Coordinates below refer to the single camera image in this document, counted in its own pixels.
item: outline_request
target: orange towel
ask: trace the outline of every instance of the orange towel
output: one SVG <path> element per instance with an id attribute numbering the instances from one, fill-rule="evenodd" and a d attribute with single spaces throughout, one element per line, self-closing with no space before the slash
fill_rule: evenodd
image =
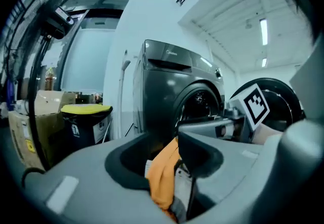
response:
<path id="1" fill-rule="evenodd" d="M 152 161 L 147 172 L 152 200 L 173 220 L 168 209 L 174 195 L 174 167 L 180 160 L 178 142 L 174 138 Z"/>

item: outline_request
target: trash bin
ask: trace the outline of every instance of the trash bin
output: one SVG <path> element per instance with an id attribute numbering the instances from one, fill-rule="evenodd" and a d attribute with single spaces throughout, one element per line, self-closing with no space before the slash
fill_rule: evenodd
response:
<path id="1" fill-rule="evenodd" d="M 70 104 L 61 109 L 65 128 L 74 151 L 99 143 L 109 127 L 112 106 Z"/>

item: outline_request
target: metal pipe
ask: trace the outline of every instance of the metal pipe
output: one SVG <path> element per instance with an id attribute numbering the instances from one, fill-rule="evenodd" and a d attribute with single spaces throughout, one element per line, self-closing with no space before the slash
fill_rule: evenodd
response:
<path id="1" fill-rule="evenodd" d="M 109 123 L 108 123 L 108 126 L 107 126 L 107 129 L 106 129 L 106 132 L 105 132 L 105 135 L 103 136 L 103 139 L 102 139 L 102 143 L 105 142 L 106 140 L 106 136 L 107 136 L 107 133 L 108 133 L 108 129 L 110 127 L 110 123 L 112 122 L 112 118 L 110 119 Z"/>
<path id="2" fill-rule="evenodd" d="M 121 72 L 119 78 L 119 90 L 118 90 L 118 110 L 117 110 L 117 118 L 118 118 L 118 127 L 117 127 L 117 139 L 122 138 L 122 99 L 123 99 L 123 84 L 124 84 L 124 76 L 125 70 L 131 63 L 130 60 L 126 60 L 127 50 L 125 50 L 123 63 L 121 65 Z"/>
<path id="3" fill-rule="evenodd" d="M 133 124 L 134 124 L 134 122 L 130 125 L 130 127 L 128 128 L 128 130 L 126 131 L 126 133 L 125 133 L 125 135 L 124 135 L 124 137 L 126 137 L 127 136 L 127 134 L 128 134 L 128 132 L 131 130 L 131 128 L 132 128 L 132 126 L 133 126 Z"/>

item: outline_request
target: washing machine door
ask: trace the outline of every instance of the washing machine door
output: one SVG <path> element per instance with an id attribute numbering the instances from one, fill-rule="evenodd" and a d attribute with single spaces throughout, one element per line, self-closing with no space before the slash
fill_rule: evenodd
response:
<path id="1" fill-rule="evenodd" d="M 258 84 L 270 108 L 263 124 L 278 131 L 285 131 L 288 126 L 302 118 L 302 109 L 296 94 L 278 79 L 254 79 L 241 86 L 232 97 L 253 84 Z"/>

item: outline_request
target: ceiling light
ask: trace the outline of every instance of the ceiling light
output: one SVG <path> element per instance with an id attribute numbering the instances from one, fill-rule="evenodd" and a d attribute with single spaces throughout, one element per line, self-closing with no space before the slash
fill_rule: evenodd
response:
<path id="1" fill-rule="evenodd" d="M 200 58 L 202 61 L 204 61 L 209 67 L 213 67 L 213 65 L 211 63 L 209 63 L 206 59 L 204 59 L 203 57 Z"/>
<path id="2" fill-rule="evenodd" d="M 267 59 L 266 58 L 263 58 L 262 59 L 262 67 L 265 67 L 266 64 L 267 64 Z"/>
<path id="3" fill-rule="evenodd" d="M 262 31 L 262 44 L 265 46 L 268 44 L 267 20 L 266 19 L 260 20 L 260 24 L 261 24 L 261 31 Z"/>

